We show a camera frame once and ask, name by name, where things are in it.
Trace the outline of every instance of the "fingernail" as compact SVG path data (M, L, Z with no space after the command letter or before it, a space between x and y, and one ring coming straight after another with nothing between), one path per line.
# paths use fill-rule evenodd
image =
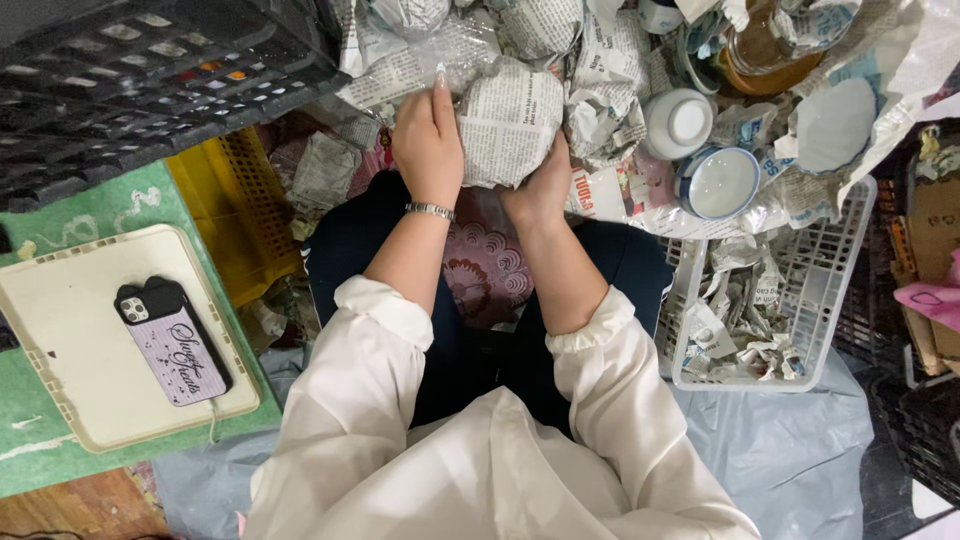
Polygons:
M437 64L437 77L436 77L436 79L434 80L434 83L433 83L433 84L436 85L436 86L439 86L441 89L444 89L444 90L447 89L447 86L446 86L446 67L444 66L444 64L443 64L442 62Z

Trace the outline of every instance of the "green mat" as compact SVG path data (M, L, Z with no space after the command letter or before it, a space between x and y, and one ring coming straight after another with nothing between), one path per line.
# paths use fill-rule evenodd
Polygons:
M0 213L0 224L7 229L13 248L29 251L33 242L35 257L158 223L176 225L190 236L225 308L227 324L239 337L238 352L261 389L260 407L217 422L217 435L225 437L278 424L281 413L270 383L253 356L224 285L163 161L35 212ZM17 253L0 256L0 266L20 261ZM25 422L37 416L38 420ZM23 351L0 353L0 497L208 444L208 429L193 428L120 450L90 454L78 443L65 440L72 431Z

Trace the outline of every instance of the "phone case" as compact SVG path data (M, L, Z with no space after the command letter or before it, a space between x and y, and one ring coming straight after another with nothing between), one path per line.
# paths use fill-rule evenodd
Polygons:
M230 389L229 373L179 283L153 276L143 287L123 285L113 305L172 405Z

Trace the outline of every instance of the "silver bracelet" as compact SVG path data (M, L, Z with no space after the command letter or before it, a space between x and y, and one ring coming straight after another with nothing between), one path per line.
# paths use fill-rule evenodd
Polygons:
M453 210L445 209L444 207L438 207L437 205L431 203L407 203L407 213L410 212L437 215L449 221L453 221L457 218L457 214L453 213Z

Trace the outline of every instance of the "hand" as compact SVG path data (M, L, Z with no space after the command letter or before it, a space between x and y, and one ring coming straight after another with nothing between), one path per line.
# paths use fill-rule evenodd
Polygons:
M566 227L564 204L572 182L570 148L564 132L557 131L550 152L530 180L518 189L500 186L497 192L507 215L523 233L559 225Z
M464 149L443 71L437 72L432 91L403 100L393 144L394 159L413 201L453 210L464 181Z

